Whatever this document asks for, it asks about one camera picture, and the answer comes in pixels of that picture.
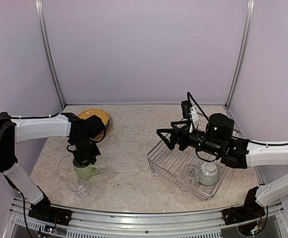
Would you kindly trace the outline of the light green mug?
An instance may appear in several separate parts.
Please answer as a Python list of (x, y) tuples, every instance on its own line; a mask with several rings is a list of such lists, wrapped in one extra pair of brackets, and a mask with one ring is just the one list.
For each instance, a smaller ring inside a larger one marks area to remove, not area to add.
[(72, 166), (76, 175), (80, 179), (89, 180), (92, 176), (99, 174), (100, 167), (89, 163), (88, 165), (78, 165), (75, 159), (72, 160)]

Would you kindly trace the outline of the clear glass cup back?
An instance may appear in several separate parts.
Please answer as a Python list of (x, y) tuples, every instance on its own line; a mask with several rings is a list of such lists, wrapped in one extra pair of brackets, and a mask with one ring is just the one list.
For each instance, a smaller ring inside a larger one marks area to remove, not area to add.
[(67, 189), (74, 193), (74, 195), (81, 199), (89, 197), (89, 184), (88, 180), (80, 177), (77, 174), (72, 174), (66, 181)]

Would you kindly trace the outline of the clear glass cup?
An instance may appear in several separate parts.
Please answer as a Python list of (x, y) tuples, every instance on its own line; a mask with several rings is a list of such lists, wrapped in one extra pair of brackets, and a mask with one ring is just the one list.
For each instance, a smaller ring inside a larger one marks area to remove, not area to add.
[(183, 169), (182, 179), (188, 184), (195, 185), (199, 182), (200, 170), (196, 165), (186, 165)]
[(88, 180), (80, 177), (77, 174), (72, 174), (66, 181), (67, 189), (74, 193), (74, 195), (81, 199), (89, 197), (89, 184)]

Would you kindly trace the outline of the blue polka dot plate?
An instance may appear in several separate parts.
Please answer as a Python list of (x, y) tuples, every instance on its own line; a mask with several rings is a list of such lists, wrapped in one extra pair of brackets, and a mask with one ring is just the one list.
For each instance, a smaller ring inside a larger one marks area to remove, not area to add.
[(107, 124), (105, 125), (106, 133), (111, 129), (113, 122), (111, 119), (108, 120)]

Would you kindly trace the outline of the clear glass cup front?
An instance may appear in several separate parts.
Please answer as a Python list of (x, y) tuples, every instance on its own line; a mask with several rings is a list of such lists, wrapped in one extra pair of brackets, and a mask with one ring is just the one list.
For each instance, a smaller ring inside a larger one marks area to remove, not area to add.
[(195, 185), (199, 182), (200, 170), (196, 165), (186, 165), (183, 169), (182, 179), (188, 184)]

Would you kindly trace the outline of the white green ceramic bowl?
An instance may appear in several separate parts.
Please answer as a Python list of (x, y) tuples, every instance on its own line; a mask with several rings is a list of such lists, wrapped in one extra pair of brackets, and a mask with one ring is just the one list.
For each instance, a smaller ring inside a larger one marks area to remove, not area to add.
[(219, 170), (215, 163), (204, 162), (200, 166), (199, 183), (210, 186), (219, 181)]

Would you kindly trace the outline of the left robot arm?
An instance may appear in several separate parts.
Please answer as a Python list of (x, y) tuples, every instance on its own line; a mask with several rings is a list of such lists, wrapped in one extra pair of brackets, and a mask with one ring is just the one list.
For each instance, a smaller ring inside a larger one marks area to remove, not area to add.
[(15, 144), (32, 139), (66, 137), (73, 159), (79, 167), (87, 167), (96, 162), (100, 155), (95, 138), (106, 135), (102, 119), (93, 115), (81, 119), (73, 113), (49, 116), (20, 117), (0, 113), (0, 172), (28, 201), (35, 205), (35, 212), (43, 220), (51, 220), (54, 208), (47, 204), (49, 199), (34, 183), (28, 173), (19, 165), (15, 156)]

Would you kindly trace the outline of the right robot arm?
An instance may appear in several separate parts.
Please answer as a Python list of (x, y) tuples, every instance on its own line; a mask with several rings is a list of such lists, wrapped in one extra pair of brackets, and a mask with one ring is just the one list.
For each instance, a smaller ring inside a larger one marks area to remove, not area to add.
[[(210, 115), (206, 130), (201, 131), (189, 120), (174, 121), (170, 128), (157, 129), (157, 135), (172, 150), (176, 145), (183, 151), (192, 147), (196, 152), (213, 155), (222, 164), (233, 169), (265, 165), (288, 166), (288, 141), (259, 142), (234, 137), (234, 121), (226, 115)], [(288, 173), (279, 179), (248, 191), (245, 205), (239, 209), (243, 220), (250, 220), (259, 207), (288, 196)]]

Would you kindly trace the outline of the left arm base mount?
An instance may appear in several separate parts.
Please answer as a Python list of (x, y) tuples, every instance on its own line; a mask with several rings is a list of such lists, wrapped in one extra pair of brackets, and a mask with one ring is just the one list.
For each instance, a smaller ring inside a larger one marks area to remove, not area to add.
[(42, 190), (41, 192), (43, 194), (42, 200), (37, 204), (30, 205), (28, 216), (40, 221), (68, 226), (72, 217), (72, 211), (52, 206), (46, 194)]

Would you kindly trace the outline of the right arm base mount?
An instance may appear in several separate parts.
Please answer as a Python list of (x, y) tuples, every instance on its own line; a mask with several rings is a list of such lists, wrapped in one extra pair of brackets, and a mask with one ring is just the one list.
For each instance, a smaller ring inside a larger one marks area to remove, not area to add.
[(243, 205), (222, 210), (225, 225), (241, 223), (266, 215), (264, 207), (256, 202), (258, 188), (256, 186), (248, 191)]

